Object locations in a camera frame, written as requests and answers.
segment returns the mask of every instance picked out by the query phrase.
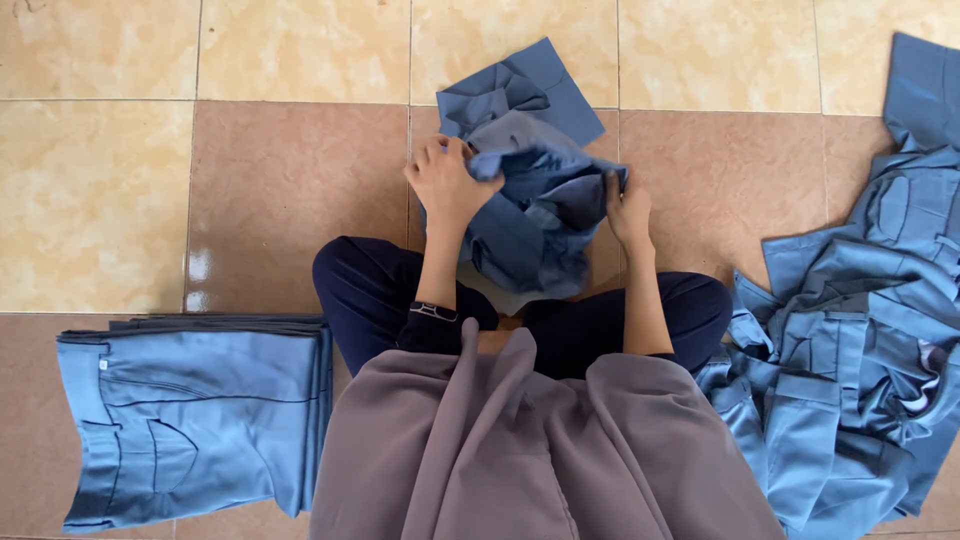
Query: blue pants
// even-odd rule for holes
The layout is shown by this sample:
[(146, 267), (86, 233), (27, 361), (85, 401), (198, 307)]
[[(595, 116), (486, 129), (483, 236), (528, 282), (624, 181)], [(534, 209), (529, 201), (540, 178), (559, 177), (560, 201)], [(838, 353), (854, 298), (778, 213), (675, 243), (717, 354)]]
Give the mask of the blue pants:
[[(313, 263), (313, 283), (333, 338), (352, 375), (367, 360), (396, 347), (417, 295), (423, 255), (375, 238), (341, 236)], [(730, 293), (703, 274), (657, 275), (676, 361), (699, 369), (716, 351), (732, 316)], [(535, 370), (554, 379), (582, 379), (601, 355), (623, 349), (624, 289), (578, 302), (543, 300), (527, 306), (523, 326), (537, 341)], [(499, 317), (486, 297), (457, 282), (457, 311), (481, 331)]]

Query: stack of folded pants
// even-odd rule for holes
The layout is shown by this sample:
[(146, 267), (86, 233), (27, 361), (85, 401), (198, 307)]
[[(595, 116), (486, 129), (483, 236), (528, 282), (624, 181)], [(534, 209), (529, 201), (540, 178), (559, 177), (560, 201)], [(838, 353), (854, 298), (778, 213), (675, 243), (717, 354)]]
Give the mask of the stack of folded pants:
[(83, 441), (65, 532), (273, 499), (309, 510), (332, 408), (318, 315), (172, 315), (57, 338)]

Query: hand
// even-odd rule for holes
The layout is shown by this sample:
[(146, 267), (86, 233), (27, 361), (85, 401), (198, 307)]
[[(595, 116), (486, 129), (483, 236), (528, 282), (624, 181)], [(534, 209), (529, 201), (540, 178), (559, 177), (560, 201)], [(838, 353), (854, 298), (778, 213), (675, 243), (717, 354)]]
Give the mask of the hand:
[(459, 138), (434, 135), (403, 169), (426, 210), (428, 237), (429, 230), (458, 232), (462, 237), (477, 210), (503, 187), (502, 174), (489, 182), (470, 176), (466, 160), (472, 155)]
[(620, 241), (627, 256), (649, 256), (654, 251), (650, 240), (650, 191), (632, 178), (620, 195), (620, 183), (613, 171), (604, 174), (607, 188), (607, 217), (613, 235)]

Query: tiled floor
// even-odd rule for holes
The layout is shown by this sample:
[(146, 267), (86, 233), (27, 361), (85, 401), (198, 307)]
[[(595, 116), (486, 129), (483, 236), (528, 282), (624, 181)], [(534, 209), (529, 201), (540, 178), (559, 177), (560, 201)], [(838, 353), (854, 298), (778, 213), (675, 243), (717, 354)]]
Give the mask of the tiled floor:
[[(550, 36), (651, 186), (662, 268), (765, 281), (762, 237), (844, 218), (894, 30), (955, 0), (8, 0), (0, 8), (0, 536), (61, 536), (79, 438), (58, 331), (110, 314), (315, 311), (338, 234), (422, 249), (400, 167), (433, 92)], [(609, 230), (591, 290), (619, 284)], [(346, 382), (338, 370), (338, 383)], [(889, 540), (960, 538), (960, 448)], [(302, 538), (272, 503), (95, 537)]]

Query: dark navy pants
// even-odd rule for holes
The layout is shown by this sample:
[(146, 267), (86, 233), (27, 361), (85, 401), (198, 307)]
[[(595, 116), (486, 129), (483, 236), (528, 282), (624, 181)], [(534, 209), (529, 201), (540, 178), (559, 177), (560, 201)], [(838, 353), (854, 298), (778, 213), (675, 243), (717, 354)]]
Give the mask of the dark navy pants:
[[(313, 283), (333, 338), (352, 375), (367, 360), (396, 347), (417, 295), (423, 255), (376, 238), (341, 236), (313, 263)], [(703, 274), (657, 275), (675, 360), (694, 371), (716, 351), (732, 316), (730, 293)], [(578, 302), (528, 305), (523, 326), (537, 342), (535, 370), (554, 379), (582, 379), (601, 355), (623, 349), (624, 289)], [(475, 289), (457, 282), (457, 311), (480, 330), (496, 330), (496, 310)]]

